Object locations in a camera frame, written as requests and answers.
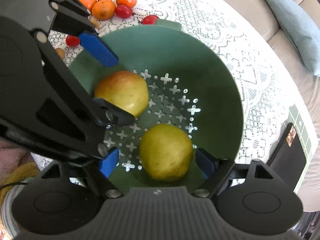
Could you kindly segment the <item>brown kiwi fruit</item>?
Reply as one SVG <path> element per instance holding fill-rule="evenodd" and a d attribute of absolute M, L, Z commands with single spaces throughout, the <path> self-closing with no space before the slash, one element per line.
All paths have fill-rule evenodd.
<path fill-rule="evenodd" d="M 100 29 L 100 23 L 94 19 L 89 20 L 93 25 L 97 28 Z"/>

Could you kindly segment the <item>green plastic colander bowl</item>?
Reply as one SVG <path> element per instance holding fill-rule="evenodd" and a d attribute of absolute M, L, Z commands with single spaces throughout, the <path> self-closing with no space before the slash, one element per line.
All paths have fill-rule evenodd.
<path fill-rule="evenodd" d="M 243 110 L 235 81 L 220 58 L 205 44 L 184 33 L 179 23 L 158 20 L 103 37 L 119 63 L 103 67 L 87 51 L 70 70 L 88 94 L 101 79 L 128 70 L 148 85 L 149 103 L 131 125 L 106 132 L 108 147 L 119 149 L 119 163 L 110 181 L 122 192 L 132 187 L 165 187 L 151 179 L 141 165 L 138 148 L 144 133 L 157 124 L 171 124 L 216 158 L 235 159 L 243 130 Z"/>

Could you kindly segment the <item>beige sofa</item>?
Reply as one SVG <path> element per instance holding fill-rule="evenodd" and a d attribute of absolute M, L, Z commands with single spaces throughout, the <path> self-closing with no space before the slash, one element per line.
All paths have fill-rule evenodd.
<path fill-rule="evenodd" d="M 319 78 L 303 65 L 293 44 L 276 22 L 265 0 L 198 0 L 209 12 L 220 14 L 245 31 L 252 40 L 250 48 L 270 64 L 280 91 L 273 100 L 296 105 L 303 115 L 312 143 L 311 162 L 298 191 L 305 212 L 319 210 Z"/>

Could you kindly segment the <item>orange mandarin small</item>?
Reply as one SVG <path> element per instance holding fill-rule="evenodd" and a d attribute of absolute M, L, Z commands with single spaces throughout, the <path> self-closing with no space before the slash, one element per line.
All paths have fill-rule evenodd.
<path fill-rule="evenodd" d="M 97 0 L 79 0 L 88 10 L 91 10 Z"/>

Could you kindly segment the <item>green grid table mat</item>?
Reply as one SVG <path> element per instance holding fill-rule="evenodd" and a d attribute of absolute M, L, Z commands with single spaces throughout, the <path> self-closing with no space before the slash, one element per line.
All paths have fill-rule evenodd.
<path fill-rule="evenodd" d="M 312 159 L 310 155 L 312 143 L 311 143 L 311 140 L 309 139 L 308 127 L 306 126 L 306 124 L 304 124 L 303 115 L 300 114 L 296 105 L 289 107 L 289 116 L 287 121 L 294 124 L 297 135 L 299 137 L 299 141 L 303 149 L 304 157 L 306 159 L 306 164 L 303 168 L 302 174 L 294 189 L 294 192 L 297 193 L 303 183 L 307 170 L 310 166 L 310 162 Z"/>

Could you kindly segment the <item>red cherry tomato right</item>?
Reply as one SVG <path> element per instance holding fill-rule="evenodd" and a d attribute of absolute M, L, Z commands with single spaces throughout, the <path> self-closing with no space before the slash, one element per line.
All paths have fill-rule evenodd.
<path fill-rule="evenodd" d="M 157 20 L 159 20 L 159 17 L 157 15 L 148 15 L 142 19 L 141 24 L 154 25 L 156 24 Z"/>

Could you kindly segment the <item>large orange mandarin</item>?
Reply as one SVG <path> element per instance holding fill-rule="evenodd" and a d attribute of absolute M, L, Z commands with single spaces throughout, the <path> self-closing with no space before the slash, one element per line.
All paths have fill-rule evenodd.
<path fill-rule="evenodd" d="M 114 15 L 115 9 L 111 0 L 99 0 L 93 5 L 91 13 L 97 20 L 108 20 Z"/>

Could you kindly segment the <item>red-yellow apple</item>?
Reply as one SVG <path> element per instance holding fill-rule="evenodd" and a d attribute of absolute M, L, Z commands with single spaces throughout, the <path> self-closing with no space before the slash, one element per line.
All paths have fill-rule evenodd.
<path fill-rule="evenodd" d="M 95 98 L 102 98 L 139 117 L 147 108 L 149 91 L 146 81 L 127 70 L 104 77 L 95 87 Z"/>

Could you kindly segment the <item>light blue cushion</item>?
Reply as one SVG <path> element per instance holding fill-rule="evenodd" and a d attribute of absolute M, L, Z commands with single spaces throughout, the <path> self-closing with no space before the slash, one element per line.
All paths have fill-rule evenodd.
<path fill-rule="evenodd" d="M 293 0 L 266 0 L 304 66 L 319 77 L 319 28 Z"/>

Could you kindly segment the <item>black notebook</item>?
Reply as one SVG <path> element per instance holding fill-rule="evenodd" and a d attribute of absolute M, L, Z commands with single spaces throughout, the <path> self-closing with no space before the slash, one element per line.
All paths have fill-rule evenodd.
<path fill-rule="evenodd" d="M 306 165 L 306 157 L 293 123 L 288 123 L 266 164 L 289 188 L 295 189 Z"/>

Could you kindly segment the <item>red cherry tomato front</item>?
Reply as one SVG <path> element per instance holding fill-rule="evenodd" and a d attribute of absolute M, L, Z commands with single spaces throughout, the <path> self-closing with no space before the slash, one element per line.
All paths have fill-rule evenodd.
<path fill-rule="evenodd" d="M 69 47 L 77 47 L 80 44 L 80 39 L 76 36 L 67 35 L 65 42 Z"/>

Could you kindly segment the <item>white lace tablecloth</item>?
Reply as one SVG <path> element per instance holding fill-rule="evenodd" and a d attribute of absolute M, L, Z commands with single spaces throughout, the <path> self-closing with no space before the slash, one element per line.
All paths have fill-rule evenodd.
<path fill-rule="evenodd" d="M 268 161 L 288 125 L 289 102 L 273 100 L 280 91 L 265 58 L 250 48 L 252 40 L 245 31 L 219 11 L 209 12 L 198 0 L 138 0 L 134 15 L 122 20 L 114 16 L 98 21 L 101 37 L 126 27 L 140 25 L 143 17 L 155 14 L 161 19 L 178 22 L 182 31 L 210 48 L 231 73 L 240 93 L 243 110 L 243 130 L 236 162 L 248 164 L 252 159 Z"/>

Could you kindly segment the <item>green-yellow pear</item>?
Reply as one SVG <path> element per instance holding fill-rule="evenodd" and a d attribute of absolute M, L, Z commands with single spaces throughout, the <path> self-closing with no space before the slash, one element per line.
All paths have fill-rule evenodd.
<path fill-rule="evenodd" d="M 143 135 L 139 145 L 139 158 L 152 179 L 176 181 L 189 170 L 193 145 L 180 128 L 157 124 Z"/>

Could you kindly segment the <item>brown kiwi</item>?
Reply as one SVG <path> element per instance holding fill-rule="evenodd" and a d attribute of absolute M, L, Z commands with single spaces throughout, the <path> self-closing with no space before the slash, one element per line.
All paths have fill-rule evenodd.
<path fill-rule="evenodd" d="M 55 48 L 56 53 L 59 55 L 59 57 L 64 60 L 65 59 L 65 51 L 62 48 Z"/>

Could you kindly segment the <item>red cherry tomato middle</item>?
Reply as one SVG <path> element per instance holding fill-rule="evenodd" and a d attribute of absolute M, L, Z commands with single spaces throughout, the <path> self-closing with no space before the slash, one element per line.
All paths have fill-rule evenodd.
<path fill-rule="evenodd" d="M 121 4 L 116 6 L 115 8 L 115 14 L 117 17 L 122 18 L 122 19 L 127 19 L 130 18 L 133 14 L 133 10 L 131 7 L 125 4 Z"/>

